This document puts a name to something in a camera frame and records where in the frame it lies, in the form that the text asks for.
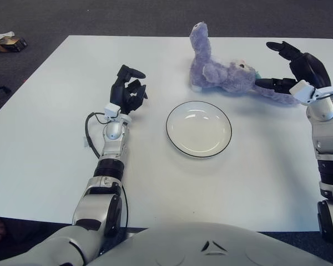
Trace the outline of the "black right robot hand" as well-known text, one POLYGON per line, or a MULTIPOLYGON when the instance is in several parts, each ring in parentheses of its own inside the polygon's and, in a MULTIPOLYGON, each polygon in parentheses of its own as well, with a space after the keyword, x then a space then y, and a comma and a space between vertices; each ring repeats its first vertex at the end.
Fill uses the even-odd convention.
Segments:
POLYGON ((290 89, 299 81, 304 80, 314 88, 331 86, 329 75, 321 61, 310 53, 302 53, 291 44, 267 42, 266 46, 279 53, 279 56, 289 61, 289 67, 295 79, 256 79, 255 85, 264 89, 273 90, 280 94, 290 94, 290 89))

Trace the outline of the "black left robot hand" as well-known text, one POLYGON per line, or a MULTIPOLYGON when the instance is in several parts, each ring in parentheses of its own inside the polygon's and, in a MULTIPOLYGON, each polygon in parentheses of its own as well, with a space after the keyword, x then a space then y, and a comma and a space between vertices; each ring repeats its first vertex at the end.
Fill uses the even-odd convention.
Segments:
POLYGON ((110 91, 110 102, 119 106, 122 114, 128 115, 131 111, 136 111, 144 99, 148 98, 146 85, 142 85, 139 80, 144 78, 144 73, 126 65, 119 69, 110 91))

